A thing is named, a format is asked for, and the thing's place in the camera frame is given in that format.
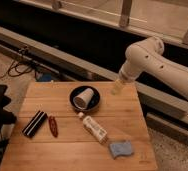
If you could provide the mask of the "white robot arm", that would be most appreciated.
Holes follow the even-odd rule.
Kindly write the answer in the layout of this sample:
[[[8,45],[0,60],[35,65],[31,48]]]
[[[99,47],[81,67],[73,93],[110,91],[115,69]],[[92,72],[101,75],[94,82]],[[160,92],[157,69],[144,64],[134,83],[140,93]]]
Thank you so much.
[[[164,43],[158,37],[129,45],[111,92],[118,94],[126,83],[134,82],[146,72],[188,99],[188,67],[166,59],[163,52]]]

